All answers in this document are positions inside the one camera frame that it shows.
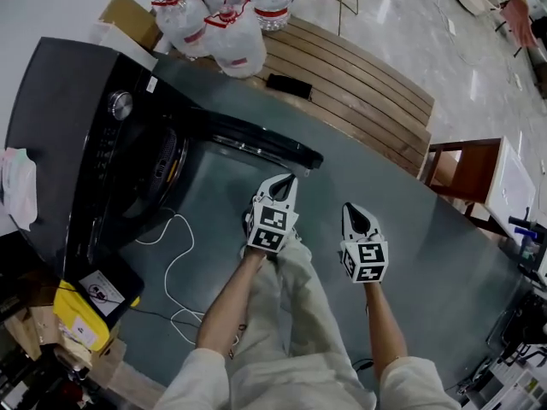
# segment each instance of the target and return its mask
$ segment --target silver knob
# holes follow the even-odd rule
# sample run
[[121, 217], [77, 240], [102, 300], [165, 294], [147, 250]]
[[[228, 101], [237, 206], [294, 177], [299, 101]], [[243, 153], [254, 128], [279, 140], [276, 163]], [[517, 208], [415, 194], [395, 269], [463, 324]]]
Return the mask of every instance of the silver knob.
[[133, 98], [127, 91], [115, 91], [109, 96], [109, 112], [117, 120], [125, 120], [133, 111]]

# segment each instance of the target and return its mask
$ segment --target white cord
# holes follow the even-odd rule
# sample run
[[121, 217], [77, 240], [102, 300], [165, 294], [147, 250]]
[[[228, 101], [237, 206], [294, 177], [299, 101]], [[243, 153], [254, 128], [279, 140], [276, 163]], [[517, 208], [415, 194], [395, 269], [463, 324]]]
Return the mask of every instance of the white cord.
[[167, 268], [167, 270], [165, 271], [165, 274], [163, 275], [163, 289], [165, 290], [165, 294], [167, 295], [167, 297], [172, 301], [174, 302], [175, 304], [177, 304], [179, 307], [180, 307], [180, 310], [178, 310], [177, 312], [175, 312], [172, 316], [171, 316], [171, 325], [173, 326], [173, 328], [175, 330], [177, 330], [177, 332], [180, 334], [180, 336], [182, 338], [184, 338], [189, 344], [192, 344], [194, 345], [195, 343], [190, 340], [188, 337], [185, 336], [185, 334], [179, 329], [179, 327], [173, 322], [174, 318], [176, 316], [178, 316], [179, 314], [183, 313], [183, 312], [188, 312], [190, 313], [194, 318], [197, 319], [198, 322], [202, 322], [202, 318], [200, 316], [203, 316], [204, 313], [200, 313], [198, 311], [193, 311], [193, 310], [190, 310], [189, 308], [185, 307], [184, 305], [182, 305], [179, 301], [177, 301], [175, 298], [173, 298], [170, 294], [169, 294], [169, 290], [168, 290], [168, 274], [169, 274], [169, 271], [171, 270], [171, 267], [173, 267], [173, 264], [176, 263], [179, 258], [182, 258], [183, 256], [185, 256], [186, 254], [189, 254], [193, 249], [194, 249], [194, 245], [196, 244], [196, 241], [194, 239], [194, 233], [192, 232], [191, 228], [190, 228], [190, 224], [188, 223], [188, 220], [185, 219], [185, 217], [181, 214], [174, 214], [174, 216], [168, 220], [168, 222], [165, 224], [164, 228], [163, 228], [163, 231], [162, 231], [162, 234], [159, 236], [159, 238], [157, 238], [157, 240], [154, 240], [153, 242], [150, 242], [150, 243], [147, 243], [147, 242], [141, 242], [140, 240], [135, 240], [138, 244], [144, 244], [144, 245], [147, 245], [147, 246], [150, 246], [151, 244], [157, 244], [159, 243], [162, 239], [163, 239], [163, 236], [165, 235], [165, 232], [167, 231], [167, 229], [169, 228], [169, 225], [171, 224], [171, 222], [176, 219], [176, 218], [180, 218], [182, 219], [185, 223], [186, 223], [186, 226], [188, 226], [188, 232], [190, 233], [190, 237], [191, 237], [191, 246], [190, 248], [188, 248], [187, 250], [185, 250], [182, 254], [180, 255], [177, 255], [177, 257], [172, 260], [170, 263], [169, 263], [169, 266]]

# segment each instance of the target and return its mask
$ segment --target wooden bench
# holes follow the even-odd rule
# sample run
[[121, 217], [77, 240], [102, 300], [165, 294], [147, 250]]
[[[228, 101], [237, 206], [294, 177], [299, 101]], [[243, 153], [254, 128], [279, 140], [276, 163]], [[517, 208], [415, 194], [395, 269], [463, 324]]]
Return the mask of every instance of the wooden bench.
[[[306, 21], [264, 37], [268, 57], [247, 85], [324, 121], [417, 176], [431, 134], [426, 126], [433, 98], [418, 85], [359, 47]], [[211, 57], [196, 65], [218, 70]], [[309, 100], [266, 88], [270, 74], [313, 86]]]

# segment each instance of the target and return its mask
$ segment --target pink cloth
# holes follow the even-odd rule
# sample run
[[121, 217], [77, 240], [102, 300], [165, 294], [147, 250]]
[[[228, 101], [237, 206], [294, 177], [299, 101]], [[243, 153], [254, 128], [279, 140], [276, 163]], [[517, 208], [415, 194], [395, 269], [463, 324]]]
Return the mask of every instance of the pink cloth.
[[521, 47], [538, 47], [530, 27], [526, 0], [509, 0], [501, 14]]

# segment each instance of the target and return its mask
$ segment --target black and white marker cube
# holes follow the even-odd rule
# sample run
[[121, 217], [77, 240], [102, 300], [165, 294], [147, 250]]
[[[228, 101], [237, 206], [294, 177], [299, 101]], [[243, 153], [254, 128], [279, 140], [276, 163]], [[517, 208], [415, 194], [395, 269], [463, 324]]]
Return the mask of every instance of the black and white marker cube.
[[247, 221], [247, 244], [277, 253], [297, 220], [298, 214], [291, 210], [255, 202]]
[[342, 264], [354, 283], [380, 282], [389, 264], [387, 242], [342, 242]]

